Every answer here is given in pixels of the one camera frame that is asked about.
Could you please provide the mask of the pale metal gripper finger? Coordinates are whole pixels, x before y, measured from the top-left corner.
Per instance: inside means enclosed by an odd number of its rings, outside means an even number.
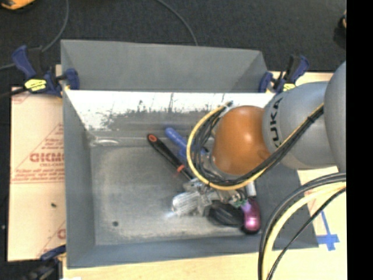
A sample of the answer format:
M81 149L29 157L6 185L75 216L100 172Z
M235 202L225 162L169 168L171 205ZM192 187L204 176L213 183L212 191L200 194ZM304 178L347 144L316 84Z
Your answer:
M174 212L177 216L206 216L209 210L208 205L181 204L174 205Z
M197 207L200 194L198 192L184 192L173 198L174 207Z

